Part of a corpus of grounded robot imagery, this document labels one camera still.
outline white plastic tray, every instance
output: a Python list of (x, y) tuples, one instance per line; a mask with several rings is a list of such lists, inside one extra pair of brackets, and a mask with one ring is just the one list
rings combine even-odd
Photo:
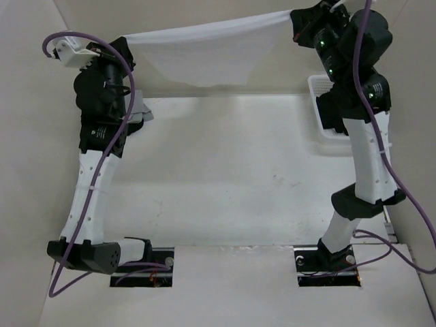
[(309, 83), (309, 89), (311, 92), (311, 98), (313, 103), (313, 109), (315, 111), (318, 130), (320, 133), (320, 141), (324, 144), (335, 144), (339, 146), (351, 146), (349, 137), (344, 134), (338, 134), (334, 129), (324, 129), (322, 127), (320, 112), (316, 104), (316, 98), (323, 95), (332, 88), (333, 83), (330, 81), (327, 75), (312, 75), (307, 80)]

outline rectangular hole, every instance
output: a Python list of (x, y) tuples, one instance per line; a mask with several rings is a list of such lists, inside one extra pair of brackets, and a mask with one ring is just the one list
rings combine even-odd
[[(156, 248), (153, 249), (150, 262), (166, 264), (167, 258), (172, 258), (174, 262), (174, 248)], [(123, 277), (127, 273), (132, 273), (145, 268), (146, 267), (140, 266), (118, 267), (116, 272), (110, 276), (110, 287), (172, 287), (172, 274), (174, 265), (169, 271), (142, 272), (138, 274), (132, 274), (116, 284), (119, 278)]]
[[(349, 247), (345, 257), (354, 256), (352, 247)], [(303, 258), (302, 263), (298, 264), (298, 258)], [(349, 267), (350, 263), (345, 259), (339, 260), (331, 267), (331, 271), (324, 271), (325, 267), (320, 265), (317, 257), (317, 247), (294, 248), (294, 259), (296, 260), (296, 270), (298, 275), (298, 285), (300, 287), (323, 287), (323, 286), (357, 286), (360, 287), (360, 277), (357, 268), (340, 272), (329, 277), (316, 277), (317, 275), (331, 274)]]
[(358, 276), (334, 276), (313, 278), (311, 276), (298, 276), (298, 286), (300, 287), (321, 287), (321, 286), (358, 286), (360, 280)]

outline cable tie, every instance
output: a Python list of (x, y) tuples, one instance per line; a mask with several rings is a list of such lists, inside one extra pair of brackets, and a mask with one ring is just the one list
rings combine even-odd
[(99, 187), (90, 186), (90, 185), (89, 186), (78, 186), (78, 185), (76, 185), (76, 189), (88, 189), (88, 190), (91, 190), (91, 191), (98, 191), (98, 192), (109, 194), (108, 191), (105, 191), (103, 189), (100, 189)]
[(383, 153), (386, 153), (387, 150), (389, 150), (389, 148), (392, 146), (392, 143), (388, 143), (388, 146), (386, 148), (384, 148), (383, 150), (380, 151), (380, 154), (382, 155)]

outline white fabric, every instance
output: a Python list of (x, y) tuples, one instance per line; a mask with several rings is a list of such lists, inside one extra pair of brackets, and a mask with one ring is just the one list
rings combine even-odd
[(246, 84), (276, 44), (290, 12), (124, 36), (171, 80), (198, 87)]

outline white wall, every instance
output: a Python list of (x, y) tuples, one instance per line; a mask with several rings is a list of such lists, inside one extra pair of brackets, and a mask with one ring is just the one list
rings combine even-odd
[[(171, 29), (315, 5), (318, 0), (54, 0), (68, 27), (106, 40), (120, 35)], [(354, 0), (349, 9), (363, 6)], [(379, 0), (374, 8), (393, 23), (406, 0)], [(307, 77), (321, 71), (314, 50), (294, 44), (292, 26), (254, 69), (247, 86), (197, 88), (164, 78), (139, 52), (136, 81), (146, 97), (204, 95), (208, 93), (308, 93)]]
[(0, 15), (0, 326), (37, 325), (52, 266), (46, 243), (72, 200), (76, 72), (41, 51), (62, 29), (50, 0), (12, 0)]
[[(391, 136), (395, 170), (436, 225), (436, 1), (408, 1), (392, 28), (394, 43), (379, 65), (392, 92)], [(421, 266), (436, 265), (426, 226), (410, 202), (390, 209), (395, 230)], [(422, 276), (436, 308), (436, 276)]]

